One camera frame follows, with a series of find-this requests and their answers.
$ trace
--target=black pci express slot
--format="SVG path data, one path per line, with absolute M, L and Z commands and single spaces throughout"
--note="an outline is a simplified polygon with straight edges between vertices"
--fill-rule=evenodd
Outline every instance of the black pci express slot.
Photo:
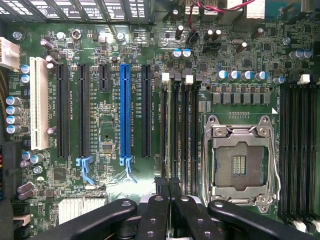
M 90 156 L 90 79 L 89 66 L 79 64 L 78 70 L 78 156 Z
M 278 216 L 285 223 L 319 220 L 315 214 L 317 89 L 281 86 Z
M 56 66 L 56 147 L 58 158 L 67 158 L 69 142 L 69 73 L 68 65 Z
M 142 157 L 151 156 L 151 78 L 150 65 L 141 66 L 142 81 Z
M 107 64 L 99 64 L 99 89 L 110 93 L 110 70 Z

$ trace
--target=cpu socket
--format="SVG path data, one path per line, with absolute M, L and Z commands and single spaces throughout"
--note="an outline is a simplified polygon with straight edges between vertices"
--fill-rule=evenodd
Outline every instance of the cpu socket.
M 257 206 L 266 213 L 279 199 L 281 189 L 270 118 L 264 115 L 253 125 L 223 125 L 217 116 L 209 116 L 204 126 L 201 170 L 206 203 L 223 199 Z

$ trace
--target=black capacitor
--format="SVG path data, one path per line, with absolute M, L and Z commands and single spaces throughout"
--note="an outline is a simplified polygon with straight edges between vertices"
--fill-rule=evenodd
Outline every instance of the black capacitor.
M 203 40 L 208 41 L 210 38 L 212 38 L 213 34 L 214 31 L 212 31 L 211 29 L 207 30 L 203 36 Z
M 172 22 L 175 22 L 178 20 L 178 15 L 179 15 L 179 12 L 178 10 L 173 10 L 172 13 L 171 13 L 171 21 Z
M 244 41 L 243 43 L 241 43 L 237 48 L 236 48 L 236 52 L 239 54 L 241 52 L 243 52 L 246 47 L 248 46 L 248 44 Z
M 54 49 L 54 45 L 51 42 L 49 42 L 49 41 L 47 41 L 45 39 L 41 39 L 40 40 L 40 44 L 41 44 L 42 47 L 44 47 L 45 49 L 47 49 L 49 51 Z
M 179 25 L 179 26 L 176 28 L 175 36 L 176 36 L 176 37 L 181 37 L 181 35 L 182 35 L 183 32 L 184 32 L 184 26 Z
M 221 33 L 222 33 L 221 30 L 219 30 L 219 29 L 215 30 L 213 35 L 212 35 L 212 37 L 211 37 L 212 41 L 215 41 L 218 38 L 220 38 L 221 37 Z
M 265 30 L 262 27 L 259 27 L 255 32 L 251 35 L 252 39 L 260 38 L 264 35 Z

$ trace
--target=chip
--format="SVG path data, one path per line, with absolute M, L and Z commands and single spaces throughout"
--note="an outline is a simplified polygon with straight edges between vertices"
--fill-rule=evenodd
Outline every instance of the chip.
M 202 72 L 208 71 L 208 66 L 207 66 L 207 62 L 206 61 L 201 61 L 199 63 L 199 70 L 202 71 Z
M 192 69 L 192 61 L 186 61 L 186 62 L 185 62 L 185 67 L 186 67 L 187 69 Z
M 67 179 L 67 173 L 64 167 L 56 167 L 53 169 L 54 181 L 65 181 L 66 179 Z

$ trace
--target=white pci slot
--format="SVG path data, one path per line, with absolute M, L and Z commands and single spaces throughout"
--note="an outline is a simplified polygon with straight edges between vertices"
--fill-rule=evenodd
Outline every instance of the white pci slot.
M 31 150 L 49 147 L 48 71 L 41 57 L 30 57 Z

